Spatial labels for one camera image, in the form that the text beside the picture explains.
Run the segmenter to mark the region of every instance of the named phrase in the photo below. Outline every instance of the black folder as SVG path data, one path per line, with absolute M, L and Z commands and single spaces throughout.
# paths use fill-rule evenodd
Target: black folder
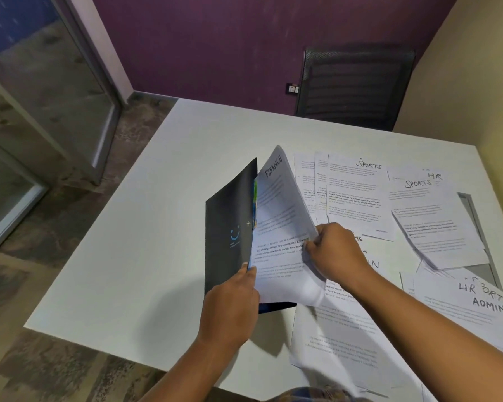
M 257 158 L 205 203 L 205 294 L 235 275 L 252 253 Z M 295 303 L 262 303 L 259 313 Z

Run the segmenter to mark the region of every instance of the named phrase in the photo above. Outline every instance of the person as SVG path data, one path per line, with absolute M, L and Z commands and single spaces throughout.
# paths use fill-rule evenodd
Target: person
M 351 231 L 337 223 L 317 227 L 306 242 L 316 268 L 365 308 L 389 341 L 440 402 L 503 402 L 503 352 L 418 302 L 369 266 Z M 197 338 L 141 402 L 200 402 L 258 318 L 256 269 L 244 264 L 205 296 Z M 350 401 L 341 390 L 300 388 L 272 401 Z

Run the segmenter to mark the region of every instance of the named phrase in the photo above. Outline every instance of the person's right arm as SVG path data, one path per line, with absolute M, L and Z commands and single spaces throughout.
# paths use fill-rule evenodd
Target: person's right arm
M 440 402 L 503 402 L 503 352 L 383 278 L 351 231 L 317 227 L 306 249 L 316 267 L 356 298 Z

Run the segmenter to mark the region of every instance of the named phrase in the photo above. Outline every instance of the folder logo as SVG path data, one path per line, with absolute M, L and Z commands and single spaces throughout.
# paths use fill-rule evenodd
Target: folder logo
M 240 224 L 238 226 L 236 226 L 235 230 L 231 230 L 231 235 L 230 235 L 231 243 L 229 244 L 229 248 L 233 248 L 236 244 L 240 243 L 240 241 L 237 241 L 240 236 Z

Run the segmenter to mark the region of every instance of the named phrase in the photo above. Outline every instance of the black mesh chair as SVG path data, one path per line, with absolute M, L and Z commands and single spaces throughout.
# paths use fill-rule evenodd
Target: black mesh chair
M 295 115 L 392 131 L 415 57 L 383 44 L 306 49 Z

